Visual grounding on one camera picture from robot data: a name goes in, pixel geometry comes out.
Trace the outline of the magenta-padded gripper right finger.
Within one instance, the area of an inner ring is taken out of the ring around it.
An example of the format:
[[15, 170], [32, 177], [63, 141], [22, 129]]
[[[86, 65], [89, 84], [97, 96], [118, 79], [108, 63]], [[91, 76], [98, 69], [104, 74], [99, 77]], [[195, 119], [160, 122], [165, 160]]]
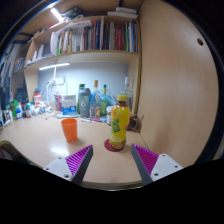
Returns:
[[182, 169], [182, 166], [167, 154], [156, 154], [133, 144], [131, 154], [135, 160], [143, 185], [148, 185]]

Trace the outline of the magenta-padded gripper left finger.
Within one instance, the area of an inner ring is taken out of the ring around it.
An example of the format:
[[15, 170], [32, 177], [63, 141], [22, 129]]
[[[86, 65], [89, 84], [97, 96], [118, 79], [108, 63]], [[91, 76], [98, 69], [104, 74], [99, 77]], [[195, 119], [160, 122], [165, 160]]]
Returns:
[[44, 167], [44, 170], [74, 184], [81, 185], [92, 156], [93, 146], [89, 145], [65, 158], [54, 159]]

